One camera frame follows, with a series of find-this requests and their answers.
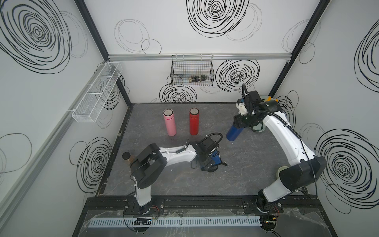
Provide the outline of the blue cloth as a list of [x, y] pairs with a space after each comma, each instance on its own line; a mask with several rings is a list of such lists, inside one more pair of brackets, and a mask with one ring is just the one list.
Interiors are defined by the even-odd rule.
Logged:
[[219, 151], [214, 150], [214, 151], [211, 153], [210, 158], [212, 159], [211, 164], [212, 164], [213, 166], [219, 166], [219, 165], [222, 164], [222, 160], [221, 160], [221, 157], [220, 157]]

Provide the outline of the blue thermos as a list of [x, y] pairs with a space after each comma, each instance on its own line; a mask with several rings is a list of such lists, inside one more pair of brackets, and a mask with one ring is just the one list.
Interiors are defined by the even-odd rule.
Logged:
[[226, 135], [226, 138], [229, 140], [229, 141], [235, 141], [239, 135], [243, 132], [244, 128], [237, 128], [235, 127], [234, 125], [231, 126], [231, 128], [229, 129], [227, 135]]

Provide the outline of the red thermos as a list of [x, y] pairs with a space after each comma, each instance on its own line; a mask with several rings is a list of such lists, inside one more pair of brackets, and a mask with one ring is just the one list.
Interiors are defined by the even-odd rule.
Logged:
[[189, 132], [191, 135], [197, 135], [199, 131], [199, 109], [191, 108], [189, 113]]

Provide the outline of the pink thermos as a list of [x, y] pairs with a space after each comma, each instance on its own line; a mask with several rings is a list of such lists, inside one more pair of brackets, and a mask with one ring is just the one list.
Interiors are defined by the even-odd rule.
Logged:
[[172, 137], [175, 136], [176, 131], [176, 122], [174, 117], [174, 112], [172, 109], [165, 109], [163, 112], [164, 122], [167, 130], [167, 134]]

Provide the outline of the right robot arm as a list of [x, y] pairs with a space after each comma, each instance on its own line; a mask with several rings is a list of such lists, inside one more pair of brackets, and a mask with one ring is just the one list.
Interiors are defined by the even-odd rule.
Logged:
[[241, 91], [242, 98], [236, 103], [238, 114], [234, 116], [232, 128], [240, 131], [263, 125], [277, 140], [289, 164], [271, 185], [259, 191], [256, 205], [266, 212], [268, 206], [279, 199], [299, 188], [316, 184], [327, 163], [302, 141], [276, 100], [263, 100], [257, 91], [248, 91], [246, 85], [242, 85]]

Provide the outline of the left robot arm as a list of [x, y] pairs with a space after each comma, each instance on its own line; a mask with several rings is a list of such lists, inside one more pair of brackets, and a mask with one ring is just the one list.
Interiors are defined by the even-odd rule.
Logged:
[[218, 166], [227, 166], [220, 156], [219, 145], [222, 139], [221, 133], [214, 132], [200, 141], [186, 141], [185, 145], [179, 147], [163, 148], [152, 143], [136, 157], [129, 152], [123, 153], [122, 158], [129, 162], [137, 204], [141, 208], [150, 207], [151, 186], [167, 166], [195, 162], [201, 171], [210, 173], [216, 171]]

